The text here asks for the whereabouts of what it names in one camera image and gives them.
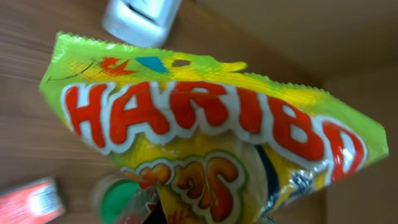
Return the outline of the small red white candy pack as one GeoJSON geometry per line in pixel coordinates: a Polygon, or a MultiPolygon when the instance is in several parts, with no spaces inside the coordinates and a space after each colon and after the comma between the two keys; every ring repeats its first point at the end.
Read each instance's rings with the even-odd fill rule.
{"type": "Polygon", "coordinates": [[[46,224],[65,212],[53,177],[1,191],[1,224],[46,224]]]}

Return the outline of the green lid jar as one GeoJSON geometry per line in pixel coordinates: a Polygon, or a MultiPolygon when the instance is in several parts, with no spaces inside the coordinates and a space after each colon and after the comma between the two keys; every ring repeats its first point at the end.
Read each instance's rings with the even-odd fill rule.
{"type": "Polygon", "coordinates": [[[139,184],[122,174],[100,178],[91,191],[90,200],[100,223],[114,223],[138,189],[139,184]]]}

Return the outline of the Haribo gummy bag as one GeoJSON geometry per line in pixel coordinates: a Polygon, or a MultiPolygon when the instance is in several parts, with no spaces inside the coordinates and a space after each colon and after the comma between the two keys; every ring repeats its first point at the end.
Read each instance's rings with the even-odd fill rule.
{"type": "Polygon", "coordinates": [[[186,223],[256,223],[388,156],[375,120],[245,68],[59,32],[39,89],[72,133],[186,223]]]}

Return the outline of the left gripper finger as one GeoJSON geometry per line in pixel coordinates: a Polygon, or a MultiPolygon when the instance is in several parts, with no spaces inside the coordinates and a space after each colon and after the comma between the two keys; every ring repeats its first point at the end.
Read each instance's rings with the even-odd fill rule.
{"type": "Polygon", "coordinates": [[[162,208],[161,201],[146,202],[146,210],[149,212],[142,224],[167,224],[167,219],[162,208]]]}

